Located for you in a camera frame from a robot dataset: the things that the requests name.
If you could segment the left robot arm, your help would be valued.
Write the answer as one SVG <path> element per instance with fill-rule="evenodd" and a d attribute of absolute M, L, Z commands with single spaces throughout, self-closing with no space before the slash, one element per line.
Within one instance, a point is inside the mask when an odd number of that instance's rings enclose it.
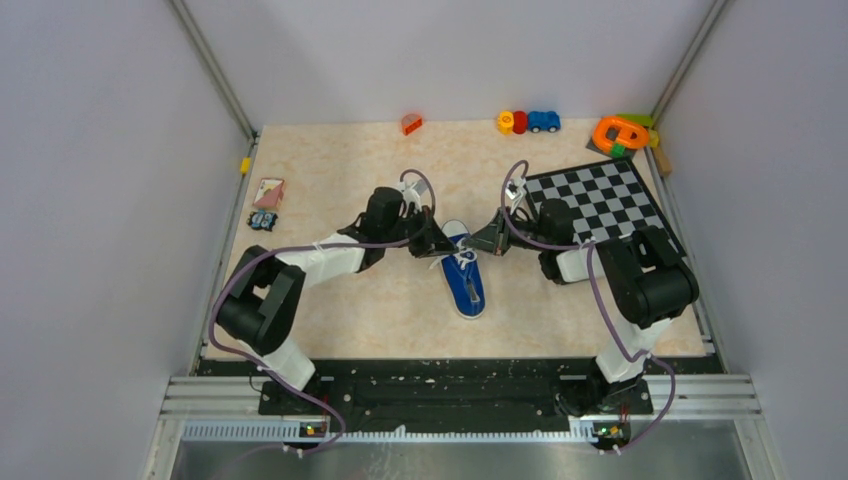
<path fill-rule="evenodd" d="M 378 187 L 349 226 L 306 246 L 248 248 L 213 306 L 210 327 L 222 328 L 236 353 L 285 383 L 283 401 L 297 413 L 319 404 L 313 362 L 291 336 L 302 293 L 336 277 L 366 271 L 386 250 L 405 247 L 415 258 L 449 255 L 457 247 L 408 185 Z"/>

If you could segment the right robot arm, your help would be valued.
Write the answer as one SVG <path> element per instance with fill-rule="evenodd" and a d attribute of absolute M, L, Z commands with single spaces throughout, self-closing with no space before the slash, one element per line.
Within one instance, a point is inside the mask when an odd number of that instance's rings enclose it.
<path fill-rule="evenodd" d="M 562 199 L 542 202 L 536 219 L 508 208 L 470 236 L 472 248 L 501 256 L 511 247 L 536 250 L 543 275 L 561 285 L 587 280 L 611 341 L 582 381 L 558 389 L 555 403 L 571 416 L 612 412 L 634 389 L 656 342 L 699 297 L 699 286 L 664 230 L 648 225 L 601 242 L 578 244 L 574 210 Z"/>

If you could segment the white shoelace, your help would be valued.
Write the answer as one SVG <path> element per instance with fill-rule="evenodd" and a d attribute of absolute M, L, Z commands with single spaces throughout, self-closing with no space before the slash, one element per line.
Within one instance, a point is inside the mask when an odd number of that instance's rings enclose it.
<path fill-rule="evenodd" d="M 477 253 L 474 248 L 465 244 L 465 238 L 461 238 L 456 244 L 457 251 L 453 254 L 443 255 L 436 258 L 430 265 L 429 269 L 434 269 L 436 266 L 445 267 L 453 265 L 455 269 L 463 275 L 470 273 L 471 268 L 477 262 Z"/>

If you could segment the blue canvas sneaker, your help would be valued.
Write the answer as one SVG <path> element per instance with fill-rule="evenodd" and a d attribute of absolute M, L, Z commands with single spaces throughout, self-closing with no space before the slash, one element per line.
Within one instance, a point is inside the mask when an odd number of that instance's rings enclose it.
<path fill-rule="evenodd" d="M 451 219 L 445 222 L 442 225 L 442 231 L 455 244 L 461 238 L 465 238 L 466 244 L 466 240 L 471 236 L 468 227 L 457 219 Z M 486 307 L 486 299 L 478 259 L 467 275 L 458 272 L 453 265 L 438 267 L 444 275 L 459 314 L 466 319 L 480 317 Z"/>

